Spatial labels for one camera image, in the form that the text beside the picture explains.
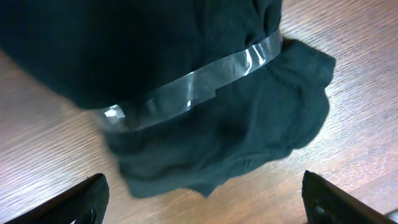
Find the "folded garment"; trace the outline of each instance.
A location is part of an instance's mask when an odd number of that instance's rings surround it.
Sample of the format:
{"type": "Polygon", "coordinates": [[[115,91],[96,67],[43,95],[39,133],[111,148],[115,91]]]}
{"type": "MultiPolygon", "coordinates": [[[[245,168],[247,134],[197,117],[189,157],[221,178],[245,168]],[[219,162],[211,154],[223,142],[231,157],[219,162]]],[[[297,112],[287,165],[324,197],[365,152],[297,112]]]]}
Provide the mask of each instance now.
{"type": "MultiPolygon", "coordinates": [[[[98,109],[134,101],[260,43],[278,29],[281,4],[8,2],[0,44],[53,91],[80,108],[98,109]]],[[[209,196],[228,179],[282,159],[316,136],[328,114],[325,87],[334,66],[330,56],[285,41],[275,59],[217,89],[215,97],[160,124],[105,131],[106,142],[133,196],[177,188],[209,196]]]]}

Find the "wooden surface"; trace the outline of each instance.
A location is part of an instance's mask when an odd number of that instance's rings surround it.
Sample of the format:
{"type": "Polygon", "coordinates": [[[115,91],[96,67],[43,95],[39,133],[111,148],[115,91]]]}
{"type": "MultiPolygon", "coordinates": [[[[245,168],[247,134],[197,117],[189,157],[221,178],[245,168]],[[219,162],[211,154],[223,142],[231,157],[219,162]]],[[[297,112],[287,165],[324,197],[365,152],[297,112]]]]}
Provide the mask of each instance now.
{"type": "Polygon", "coordinates": [[[289,158],[230,180],[209,199],[187,190],[132,199],[89,114],[0,57],[0,223],[97,172],[104,223],[303,223],[305,169],[372,208],[398,207],[398,1],[285,0],[281,28],[338,59],[330,115],[289,158]]]}

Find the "shiny transparent strip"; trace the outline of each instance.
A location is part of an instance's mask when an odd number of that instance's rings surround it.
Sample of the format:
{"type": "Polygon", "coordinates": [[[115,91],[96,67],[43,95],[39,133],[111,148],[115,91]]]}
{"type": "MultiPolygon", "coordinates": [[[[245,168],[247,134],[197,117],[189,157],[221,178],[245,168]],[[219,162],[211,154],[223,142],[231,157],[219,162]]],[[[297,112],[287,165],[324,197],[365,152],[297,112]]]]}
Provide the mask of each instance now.
{"type": "Polygon", "coordinates": [[[144,95],[95,110],[100,127],[126,132],[148,128],[187,112],[195,105],[216,96],[216,90],[270,62],[280,54],[282,36],[276,30],[259,44],[205,65],[144,95]]]}

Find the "cloth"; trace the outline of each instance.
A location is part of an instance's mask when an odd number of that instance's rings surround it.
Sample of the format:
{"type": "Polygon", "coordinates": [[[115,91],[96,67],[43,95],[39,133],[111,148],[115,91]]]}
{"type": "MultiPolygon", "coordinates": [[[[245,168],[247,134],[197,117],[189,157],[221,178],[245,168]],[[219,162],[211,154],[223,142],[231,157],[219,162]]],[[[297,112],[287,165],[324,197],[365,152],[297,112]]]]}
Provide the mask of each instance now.
{"type": "MultiPolygon", "coordinates": [[[[1,47],[58,94],[96,109],[260,42],[277,30],[282,1],[0,4],[1,47]]],[[[285,42],[277,58],[218,89],[215,98],[147,129],[105,133],[106,142],[133,196],[177,188],[209,196],[316,136],[334,66],[333,58],[297,40],[285,42]]]]}

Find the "clear tape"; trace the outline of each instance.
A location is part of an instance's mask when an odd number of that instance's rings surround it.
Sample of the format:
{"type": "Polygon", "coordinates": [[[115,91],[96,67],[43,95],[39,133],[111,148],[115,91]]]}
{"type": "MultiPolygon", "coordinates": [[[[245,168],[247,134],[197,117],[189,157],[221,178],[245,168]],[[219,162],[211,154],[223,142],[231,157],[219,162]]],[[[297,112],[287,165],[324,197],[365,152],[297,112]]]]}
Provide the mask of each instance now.
{"type": "Polygon", "coordinates": [[[95,120],[107,131],[126,132],[148,128],[181,115],[216,96],[216,90],[270,62],[280,54],[279,29],[259,44],[205,65],[145,94],[105,109],[94,110],[95,120]]]}

